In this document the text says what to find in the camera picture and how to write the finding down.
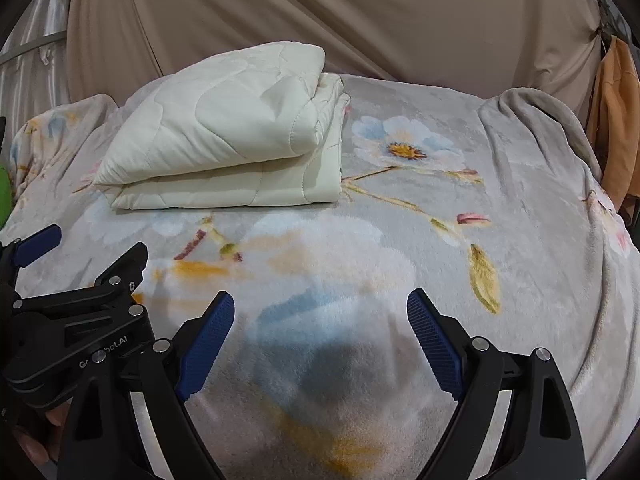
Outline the person's left hand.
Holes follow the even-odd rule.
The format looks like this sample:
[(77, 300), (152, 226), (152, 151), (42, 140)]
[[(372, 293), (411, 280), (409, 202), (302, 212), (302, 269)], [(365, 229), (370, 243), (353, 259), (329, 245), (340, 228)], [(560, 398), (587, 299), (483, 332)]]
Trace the person's left hand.
[(63, 402), (51, 411), (25, 408), (15, 415), (14, 437), (34, 465), (40, 467), (51, 460), (58, 461), (69, 410), (70, 404)]

